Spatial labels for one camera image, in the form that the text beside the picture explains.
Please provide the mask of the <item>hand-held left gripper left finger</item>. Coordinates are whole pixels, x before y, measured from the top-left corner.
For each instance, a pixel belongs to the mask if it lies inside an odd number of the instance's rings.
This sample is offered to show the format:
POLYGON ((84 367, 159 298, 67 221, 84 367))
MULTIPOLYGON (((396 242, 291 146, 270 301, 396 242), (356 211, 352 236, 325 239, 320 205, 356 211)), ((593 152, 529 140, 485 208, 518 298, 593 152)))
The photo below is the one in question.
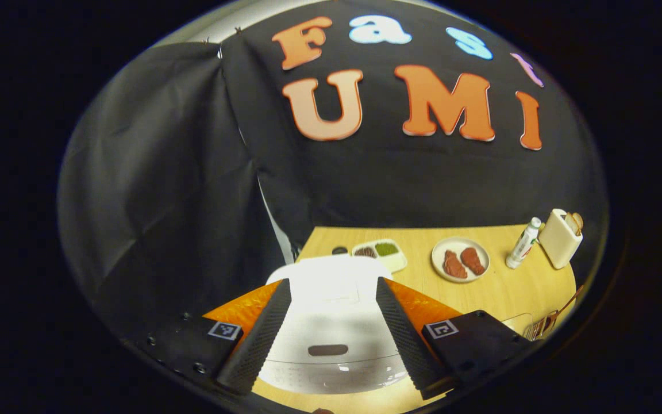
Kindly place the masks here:
POLYGON ((145 333, 136 348, 201 388, 244 396, 252 392, 291 302, 291 281, 284 278, 145 333))

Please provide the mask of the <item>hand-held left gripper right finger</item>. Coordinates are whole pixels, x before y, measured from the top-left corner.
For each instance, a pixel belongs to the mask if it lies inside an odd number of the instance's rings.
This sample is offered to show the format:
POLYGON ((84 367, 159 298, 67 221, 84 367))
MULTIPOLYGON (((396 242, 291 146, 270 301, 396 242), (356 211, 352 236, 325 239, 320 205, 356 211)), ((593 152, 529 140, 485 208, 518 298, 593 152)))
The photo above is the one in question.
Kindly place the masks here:
POLYGON ((482 386, 534 343, 483 310, 462 313, 385 277, 376 303, 423 399, 482 386))

